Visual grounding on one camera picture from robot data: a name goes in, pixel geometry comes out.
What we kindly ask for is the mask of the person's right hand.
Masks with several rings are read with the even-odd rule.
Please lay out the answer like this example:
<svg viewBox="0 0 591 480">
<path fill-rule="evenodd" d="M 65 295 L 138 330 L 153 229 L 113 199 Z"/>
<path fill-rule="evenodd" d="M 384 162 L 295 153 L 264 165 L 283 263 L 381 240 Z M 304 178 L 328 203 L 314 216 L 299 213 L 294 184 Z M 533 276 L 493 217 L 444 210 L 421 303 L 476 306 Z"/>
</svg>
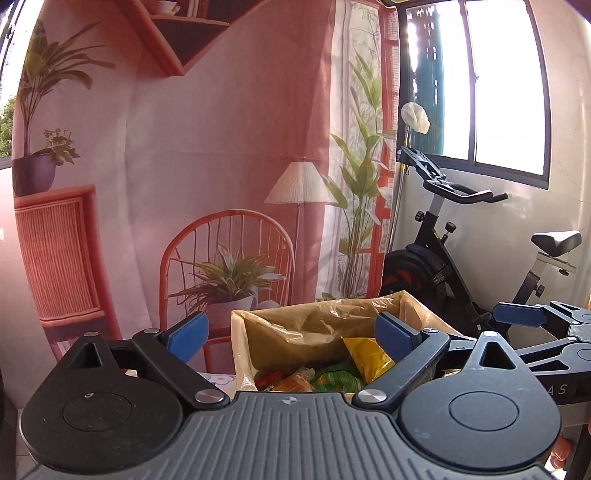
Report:
<svg viewBox="0 0 591 480">
<path fill-rule="evenodd" d="M 572 442 L 559 436 L 550 454 L 550 464 L 554 470 L 563 469 L 573 451 Z M 576 452 L 582 451 L 585 460 L 590 459 L 590 447 L 582 447 L 582 441 L 577 443 Z"/>
</svg>

